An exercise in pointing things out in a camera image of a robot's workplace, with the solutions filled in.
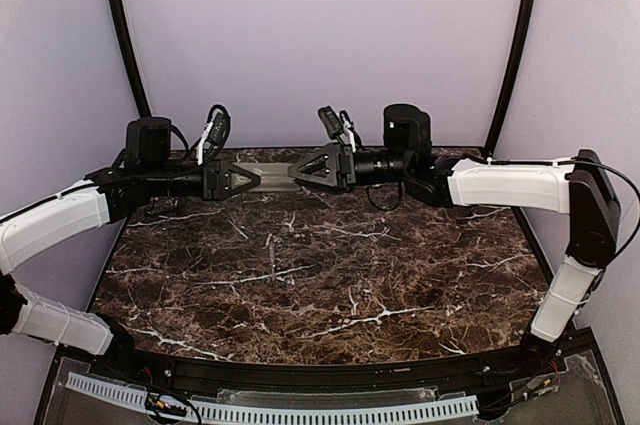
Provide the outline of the white AC remote control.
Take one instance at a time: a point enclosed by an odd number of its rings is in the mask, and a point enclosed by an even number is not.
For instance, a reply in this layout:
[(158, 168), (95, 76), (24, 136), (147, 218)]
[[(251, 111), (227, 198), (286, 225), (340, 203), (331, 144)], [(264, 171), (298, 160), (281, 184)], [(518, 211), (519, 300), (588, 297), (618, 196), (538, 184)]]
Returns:
[(240, 162), (237, 166), (260, 177), (260, 184), (250, 192), (298, 192), (302, 187), (288, 175), (289, 163)]

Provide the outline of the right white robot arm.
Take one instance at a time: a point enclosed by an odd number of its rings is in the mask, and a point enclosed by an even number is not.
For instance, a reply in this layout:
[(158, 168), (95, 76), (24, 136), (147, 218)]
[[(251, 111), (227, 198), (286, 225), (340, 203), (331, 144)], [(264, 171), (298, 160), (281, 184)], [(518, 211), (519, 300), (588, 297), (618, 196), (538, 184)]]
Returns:
[(384, 108), (383, 147), (369, 150), (346, 112), (325, 106), (318, 116), (330, 143), (288, 168), (289, 177), (306, 188), (339, 194), (396, 183), (401, 195), (432, 207), (519, 207), (569, 216), (564, 259), (528, 338), (556, 342), (626, 248), (618, 242), (621, 205), (609, 179), (615, 171), (592, 150), (552, 160), (438, 156), (429, 114), (411, 104)]

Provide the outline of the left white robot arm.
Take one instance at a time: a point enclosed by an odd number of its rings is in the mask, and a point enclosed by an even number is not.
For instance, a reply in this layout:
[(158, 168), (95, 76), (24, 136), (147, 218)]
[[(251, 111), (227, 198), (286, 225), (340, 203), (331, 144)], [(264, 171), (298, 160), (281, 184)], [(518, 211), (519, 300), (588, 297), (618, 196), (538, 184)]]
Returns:
[(130, 337), (112, 319), (70, 308), (19, 284), (26, 261), (89, 230), (131, 216), (156, 197), (223, 201), (256, 188), (259, 175), (219, 159), (231, 130), (226, 109), (213, 106), (195, 145), (180, 159), (171, 141), (182, 133), (164, 117), (130, 122), (114, 163), (63, 191), (1, 219), (1, 332), (24, 334), (103, 356)]

